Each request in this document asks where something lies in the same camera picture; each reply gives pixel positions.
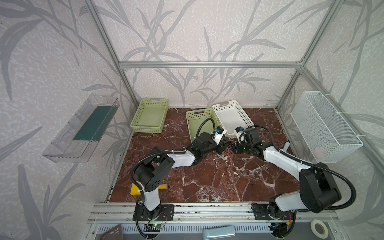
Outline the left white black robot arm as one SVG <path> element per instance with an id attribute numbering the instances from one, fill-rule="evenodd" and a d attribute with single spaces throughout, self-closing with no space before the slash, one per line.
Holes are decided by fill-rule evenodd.
<path id="1" fill-rule="evenodd" d="M 139 189 L 142 204 L 147 212 L 160 211 L 161 200 L 158 187 L 171 169 L 196 166 L 210 153 L 221 154 L 229 145 L 231 141 L 225 137 L 227 133 L 225 128 L 213 125 L 214 129 L 211 133 L 201 131 L 208 121 L 213 122 L 213 119 L 208 118 L 203 121 L 195 139 L 183 150 L 164 150 L 156 147 L 133 166 L 130 179 Z"/>

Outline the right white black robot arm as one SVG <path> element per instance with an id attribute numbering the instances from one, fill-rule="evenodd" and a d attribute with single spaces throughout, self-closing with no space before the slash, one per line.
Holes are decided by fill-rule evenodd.
<path id="1" fill-rule="evenodd" d="M 320 213 L 323 210 L 342 210 L 355 202 L 357 191 L 349 179 L 330 170 L 324 163 L 313 164 L 287 153 L 277 147 L 274 139 L 270 142 L 263 141 L 258 129 L 259 126 L 235 129 L 238 139 L 236 152 L 257 156 L 299 181 L 297 191 L 269 200 L 267 213 L 272 219 L 279 219 L 283 213 L 289 211 Z M 340 205 L 337 203 L 342 199 L 342 194 L 335 178 L 346 183 L 351 192 L 350 198 Z"/>

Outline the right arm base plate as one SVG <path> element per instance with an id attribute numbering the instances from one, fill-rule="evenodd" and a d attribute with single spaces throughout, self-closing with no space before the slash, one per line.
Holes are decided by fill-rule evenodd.
<path id="1" fill-rule="evenodd" d="M 294 212 L 292 210 L 283 212 L 275 204 L 251 203 L 251 210 L 255 220 L 277 220 L 290 221 Z"/>

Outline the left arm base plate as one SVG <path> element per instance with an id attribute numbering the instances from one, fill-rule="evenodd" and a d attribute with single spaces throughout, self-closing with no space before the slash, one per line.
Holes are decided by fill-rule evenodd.
<path id="1" fill-rule="evenodd" d="M 153 211 L 149 211 L 144 204 L 139 203 L 135 207 L 133 214 L 133 221 L 172 221 L 174 218 L 175 205 L 161 204 L 156 207 Z"/>

